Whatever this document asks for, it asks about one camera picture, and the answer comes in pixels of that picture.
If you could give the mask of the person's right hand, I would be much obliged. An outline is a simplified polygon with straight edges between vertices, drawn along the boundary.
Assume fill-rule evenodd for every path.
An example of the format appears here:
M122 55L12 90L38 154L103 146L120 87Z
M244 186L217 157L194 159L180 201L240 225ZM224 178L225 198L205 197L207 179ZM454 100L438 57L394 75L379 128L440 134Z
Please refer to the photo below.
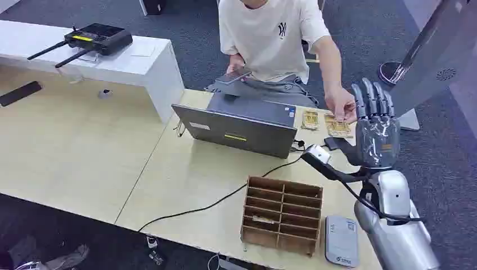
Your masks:
M242 58L242 56L239 53L230 55L229 65L227 67L226 73L229 74L231 72L234 72L237 69L241 69L244 67L245 67L245 60Z

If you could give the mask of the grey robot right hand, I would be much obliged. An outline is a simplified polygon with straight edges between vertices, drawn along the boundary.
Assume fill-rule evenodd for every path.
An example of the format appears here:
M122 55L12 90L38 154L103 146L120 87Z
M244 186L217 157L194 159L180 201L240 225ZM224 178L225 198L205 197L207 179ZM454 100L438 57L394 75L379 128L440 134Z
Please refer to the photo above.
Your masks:
M348 162L371 169L391 168L400 152L400 125L391 95L378 82L362 78L365 91L352 84L356 105L355 145L337 140Z

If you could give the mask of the person's left hand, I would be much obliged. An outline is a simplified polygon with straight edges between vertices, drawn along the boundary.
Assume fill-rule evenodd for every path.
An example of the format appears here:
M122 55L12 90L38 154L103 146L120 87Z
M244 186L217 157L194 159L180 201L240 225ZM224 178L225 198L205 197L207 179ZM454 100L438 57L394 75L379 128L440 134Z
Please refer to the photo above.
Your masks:
M354 96L343 87L325 87L325 103L337 122L353 123L357 120Z

